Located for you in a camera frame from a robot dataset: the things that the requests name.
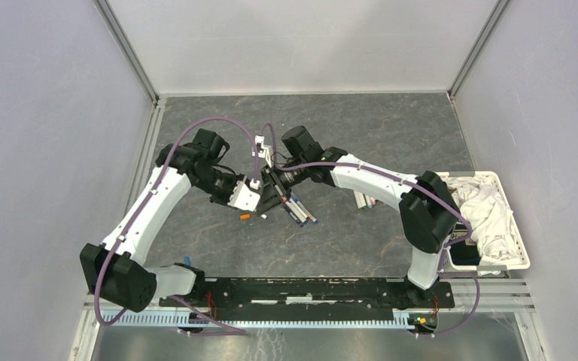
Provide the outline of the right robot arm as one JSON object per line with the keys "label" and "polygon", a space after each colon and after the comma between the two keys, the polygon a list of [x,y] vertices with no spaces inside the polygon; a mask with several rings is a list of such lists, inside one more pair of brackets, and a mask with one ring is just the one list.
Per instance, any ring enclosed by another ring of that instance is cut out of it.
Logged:
{"label": "right robot arm", "polygon": [[254,137],[254,156],[270,161],[270,171],[290,189],[309,179],[361,193],[395,209],[401,219],[412,256],[404,287],[407,302],[423,307],[435,296],[445,249],[458,223],[466,226],[446,183],[432,171],[402,174],[372,165],[338,147],[323,148],[305,126],[281,138],[290,153],[284,165],[275,161],[276,145],[267,145],[262,133]]}

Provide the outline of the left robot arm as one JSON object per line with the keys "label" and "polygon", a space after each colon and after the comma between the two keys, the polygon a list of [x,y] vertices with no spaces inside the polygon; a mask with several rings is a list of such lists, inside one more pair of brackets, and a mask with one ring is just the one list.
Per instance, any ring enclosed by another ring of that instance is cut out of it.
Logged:
{"label": "left robot arm", "polygon": [[243,175],[220,165],[229,144],[216,132],[199,129],[189,143],[160,151],[147,186],[129,213],[99,245],[80,253],[88,289],[128,311],[143,311],[155,298],[176,295],[188,306],[206,297],[205,273],[182,262],[145,267],[154,239],[174,206],[193,187],[211,202],[228,205]]}

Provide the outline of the green capped marker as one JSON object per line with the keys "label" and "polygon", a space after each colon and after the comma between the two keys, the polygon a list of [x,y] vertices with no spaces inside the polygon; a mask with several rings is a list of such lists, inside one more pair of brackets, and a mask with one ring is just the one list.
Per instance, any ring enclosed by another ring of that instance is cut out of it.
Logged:
{"label": "green capped marker", "polygon": [[367,206],[367,199],[365,197],[364,194],[359,193],[359,192],[354,192],[354,197],[356,200],[356,204],[357,204],[357,208],[358,209],[366,209],[368,208]]}

